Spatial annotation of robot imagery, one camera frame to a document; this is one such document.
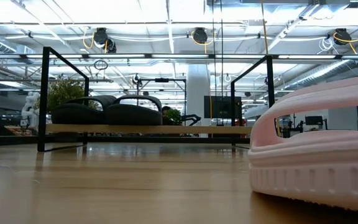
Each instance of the humanoid robot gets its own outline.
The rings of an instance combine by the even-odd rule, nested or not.
[[[22,130],[28,128],[38,130],[39,109],[35,109],[35,103],[39,97],[39,93],[29,92],[29,95],[25,98],[25,105],[22,109],[22,119],[20,122]]]

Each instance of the wooden table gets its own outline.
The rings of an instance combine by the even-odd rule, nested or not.
[[[240,126],[115,126],[104,124],[47,124],[47,131],[74,133],[142,133],[142,134],[249,134],[250,127]]]
[[[0,147],[0,223],[346,224],[358,213],[252,193],[227,145]]]

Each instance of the black metal frame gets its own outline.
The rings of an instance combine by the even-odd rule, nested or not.
[[[58,150],[63,149],[67,147],[58,147],[54,149],[45,150],[45,143],[54,142],[54,136],[53,135],[46,135],[46,114],[47,114],[47,108],[46,108],[46,102],[47,102],[47,90],[48,90],[48,69],[50,66],[50,54],[56,55],[56,58],[62,60],[64,63],[66,63],[68,66],[70,66],[72,69],[74,69],[76,72],[78,72],[84,79],[85,79],[85,96],[88,96],[89,92],[89,78],[83,74],[81,71],[79,71],[72,63],[70,63],[67,59],[65,59],[62,55],[57,53],[54,49],[50,47],[44,47],[43,52],[43,58],[42,58],[42,78],[41,78],[41,94],[40,94],[40,117],[39,117],[39,136],[0,136],[0,145],[4,144],[33,144],[35,142],[38,143],[38,151],[40,152],[47,152],[51,150]],[[209,55],[208,59],[213,58],[214,55]],[[334,58],[316,58],[320,60],[338,60],[342,59],[343,55],[337,55]],[[346,55],[346,59],[358,59],[358,55]],[[225,58],[225,60],[232,60],[232,57]],[[249,60],[259,60],[256,62],[253,66],[250,67],[247,71],[245,71],[243,74],[238,76],[235,80],[231,82],[231,101],[234,101],[235,97],[235,83],[240,80],[242,77],[250,73],[254,68],[259,66],[260,64],[266,62],[267,65],[267,81],[268,81],[268,100],[269,100],[269,106],[272,106],[275,102],[275,95],[274,95],[274,85],[273,85],[273,60],[308,60],[308,58],[280,58],[279,55],[264,55],[263,58],[242,58],[238,57],[236,58],[238,60],[242,60],[244,62]],[[235,113],[232,109],[232,126],[235,125]],[[85,134],[83,137],[80,137],[79,140],[82,141],[83,144],[86,144],[87,142],[166,142],[166,143],[231,143],[232,145],[240,144],[240,143],[247,143],[249,142],[249,138],[241,139],[241,138],[171,138],[171,137],[99,137],[99,136],[87,136]]]
[[[175,82],[176,84],[179,85],[179,83],[177,82],[184,82],[185,83],[185,89],[183,90],[185,92],[185,114],[186,115],[186,103],[187,103],[187,81],[185,79],[176,79],[176,78],[140,78],[137,83],[136,83],[136,94],[139,95],[140,90],[139,89],[139,83],[141,81],[145,81],[146,83],[143,84],[142,88],[144,88],[147,84],[149,84],[150,82],[159,82],[159,80],[165,80],[168,82]]]
[[[260,59],[257,63],[253,64],[248,70],[243,74],[239,75],[235,80],[230,83],[230,97],[231,97],[231,126],[236,125],[236,114],[235,114],[235,97],[236,97],[236,82],[239,81],[242,77],[246,76],[248,73],[253,71],[256,67],[266,61],[267,66],[267,93],[268,93],[268,105],[272,107],[275,102],[274,97],[274,75],[273,75],[273,56],[266,55]]]
[[[75,67],[72,63],[70,63],[67,59],[61,56],[56,50],[51,47],[44,47],[44,51],[42,53],[42,73],[41,73],[41,91],[40,91],[40,113],[39,113],[39,126],[38,126],[38,144],[37,150],[39,152],[47,152],[52,150],[66,149],[67,147],[56,147],[52,149],[45,150],[46,143],[46,130],[47,130],[47,100],[48,100],[48,80],[49,80],[49,62],[50,62],[50,54],[56,55],[61,61],[66,63],[69,67],[71,67],[74,71],[80,74],[85,79],[85,89],[84,96],[89,95],[90,91],[90,79],[81,72],[77,67]],[[87,133],[84,133],[83,137],[83,145],[86,145],[87,142]]]

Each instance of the black screen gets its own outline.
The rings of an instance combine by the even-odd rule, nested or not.
[[[322,116],[306,116],[305,117],[306,125],[323,125]]]
[[[236,111],[235,116],[239,118],[241,115],[241,97],[235,97]],[[204,96],[204,118],[231,118],[231,97],[230,96]]]

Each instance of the potted plant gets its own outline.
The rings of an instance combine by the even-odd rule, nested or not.
[[[166,114],[166,117],[168,119],[172,120],[174,125],[181,125],[182,124],[180,111],[178,111],[176,109],[168,110],[167,114]]]
[[[48,86],[47,113],[50,114],[58,105],[84,96],[84,83],[81,80],[59,79]],[[96,108],[94,101],[89,101],[90,108]]]

